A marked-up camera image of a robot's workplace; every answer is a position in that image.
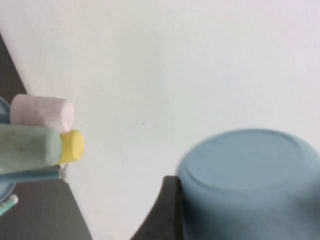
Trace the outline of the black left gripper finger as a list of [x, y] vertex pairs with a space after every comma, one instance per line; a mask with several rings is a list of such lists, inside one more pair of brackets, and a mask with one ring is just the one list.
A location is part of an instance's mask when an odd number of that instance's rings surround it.
[[165, 176], [149, 214], [131, 240], [183, 240], [183, 188], [177, 176]]

